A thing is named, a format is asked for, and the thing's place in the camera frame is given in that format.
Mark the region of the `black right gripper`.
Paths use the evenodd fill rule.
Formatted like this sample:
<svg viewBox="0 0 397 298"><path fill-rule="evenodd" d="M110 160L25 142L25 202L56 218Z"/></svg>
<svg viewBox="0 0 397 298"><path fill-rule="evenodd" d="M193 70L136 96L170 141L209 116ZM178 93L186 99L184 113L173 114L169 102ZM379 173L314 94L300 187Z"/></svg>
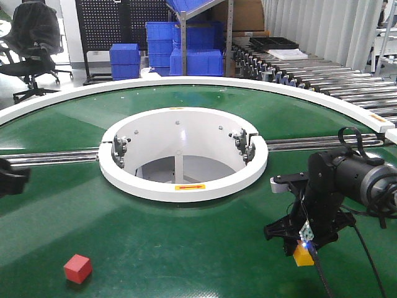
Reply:
<svg viewBox="0 0 397 298"><path fill-rule="evenodd" d="M291 212L264 227L267 240L274 237L283 239L286 256L292 256L302 239L304 224L309 224L313 233L311 243L322 248L338 239L338 232L346 226L353 226L352 214L340 210L344 196L330 190L320 190L309 179L307 172L276 175L270 179L273 193L291 192L295 201Z"/></svg>

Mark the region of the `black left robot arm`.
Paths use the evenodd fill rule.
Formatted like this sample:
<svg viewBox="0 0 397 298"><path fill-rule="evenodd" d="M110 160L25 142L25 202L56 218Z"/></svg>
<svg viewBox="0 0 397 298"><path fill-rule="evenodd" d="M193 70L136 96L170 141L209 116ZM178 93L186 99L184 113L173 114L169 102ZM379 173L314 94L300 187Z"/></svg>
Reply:
<svg viewBox="0 0 397 298"><path fill-rule="evenodd" d="M30 168L13 168L9 161L1 158L1 197L23 193L30 172Z"/></svg>

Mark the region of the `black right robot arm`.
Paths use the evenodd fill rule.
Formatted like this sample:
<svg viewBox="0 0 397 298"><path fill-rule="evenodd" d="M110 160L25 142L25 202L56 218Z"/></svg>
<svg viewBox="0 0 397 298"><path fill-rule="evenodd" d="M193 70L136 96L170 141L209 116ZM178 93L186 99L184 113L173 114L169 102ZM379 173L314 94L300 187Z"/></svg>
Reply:
<svg viewBox="0 0 397 298"><path fill-rule="evenodd" d="M308 158L306 172L274 176L272 183L274 193L290 191L295 196L291 212L264 227L267 240L283 238L288 256L303 239L305 224L317 249L336 241L344 227L353 226L353 215L341 210L347 197L377 217L382 228L396 213L396 168L347 147L314 153Z"/></svg>

